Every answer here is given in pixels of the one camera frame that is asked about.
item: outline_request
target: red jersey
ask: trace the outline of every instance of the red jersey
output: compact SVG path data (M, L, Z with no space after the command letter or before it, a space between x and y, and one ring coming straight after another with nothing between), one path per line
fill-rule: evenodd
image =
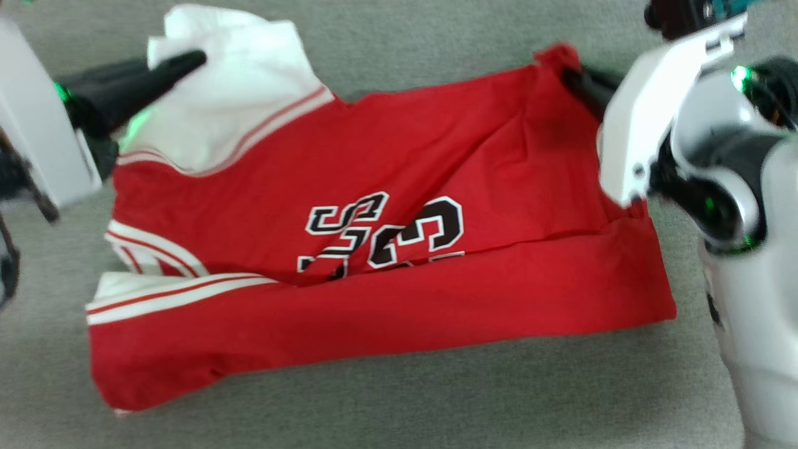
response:
M105 275L87 309L106 400L674 318L645 207L599 187L598 123L560 82L575 52L536 58L332 101L207 176L121 165L108 239L137 271L183 277Z

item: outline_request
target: gray fabric surface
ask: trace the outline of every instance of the gray fabric surface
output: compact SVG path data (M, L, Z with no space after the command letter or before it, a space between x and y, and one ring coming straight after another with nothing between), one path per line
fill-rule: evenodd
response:
M140 56L176 3L6 0L3 7L51 73L66 74ZM643 0L215 4L295 21L318 75L345 97L519 66L559 39L576 45L584 61L617 70L659 43L643 23ZM796 18L792 0L757 6L737 60L798 56ZM118 268L101 239L112 202L106 189L54 228L32 207L8 216L24 266L21 293L0 320L4 449L740 446L695 232L673 206L656 202L675 322L240 376L118 419L90 379L82 310L99 274Z

